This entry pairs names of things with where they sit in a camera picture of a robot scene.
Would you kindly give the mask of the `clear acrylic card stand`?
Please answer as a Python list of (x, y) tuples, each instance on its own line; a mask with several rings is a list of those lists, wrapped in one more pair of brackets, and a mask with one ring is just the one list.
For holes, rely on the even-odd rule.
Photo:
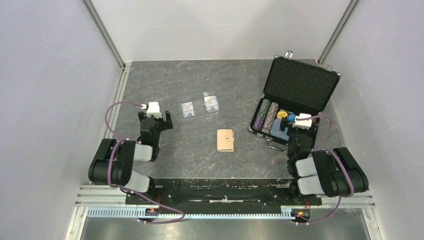
[(182, 110), (181, 110), (180, 104), (185, 103), (185, 102), (192, 102), (193, 103), (194, 111), (195, 111), (194, 117), (199, 117), (199, 116), (204, 116), (204, 115), (207, 115), (207, 114), (213, 114), (213, 113), (219, 112), (221, 110), (220, 102), (219, 102), (219, 111), (207, 113), (205, 103), (204, 103), (204, 97), (206, 97), (206, 96), (216, 96), (217, 99), (218, 99), (218, 102), (219, 102), (218, 92), (215, 91), (215, 90), (196, 92), (196, 93), (193, 93), (193, 94), (190, 94), (190, 95), (179, 97), (178, 100), (177, 100), (177, 106), (178, 106), (179, 112), (181, 113), (181, 116), (182, 116)]

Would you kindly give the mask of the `tan leather card holder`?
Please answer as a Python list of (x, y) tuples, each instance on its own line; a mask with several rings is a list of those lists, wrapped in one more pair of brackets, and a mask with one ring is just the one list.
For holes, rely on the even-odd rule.
[(216, 150), (218, 152), (234, 152), (235, 137), (232, 129), (218, 129), (216, 132)]

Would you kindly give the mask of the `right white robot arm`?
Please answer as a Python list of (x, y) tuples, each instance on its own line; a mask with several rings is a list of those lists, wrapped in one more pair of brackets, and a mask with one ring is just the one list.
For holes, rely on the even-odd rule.
[(287, 144), (287, 171), (293, 177), (289, 199), (302, 204), (309, 195), (351, 197), (369, 189), (369, 180), (346, 147), (315, 149), (318, 118), (309, 117), (308, 129), (293, 126)]

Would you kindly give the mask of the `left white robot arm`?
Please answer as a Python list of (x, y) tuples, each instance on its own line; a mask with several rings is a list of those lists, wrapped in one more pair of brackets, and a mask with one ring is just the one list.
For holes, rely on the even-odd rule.
[(134, 162), (154, 162), (160, 152), (160, 136), (163, 131), (173, 128), (171, 113), (165, 112), (165, 118), (147, 116), (138, 113), (140, 136), (137, 140), (118, 141), (104, 138), (88, 168), (88, 179), (95, 184), (127, 188), (138, 192), (138, 197), (145, 204), (153, 203), (157, 198), (152, 177), (141, 175), (133, 170)]

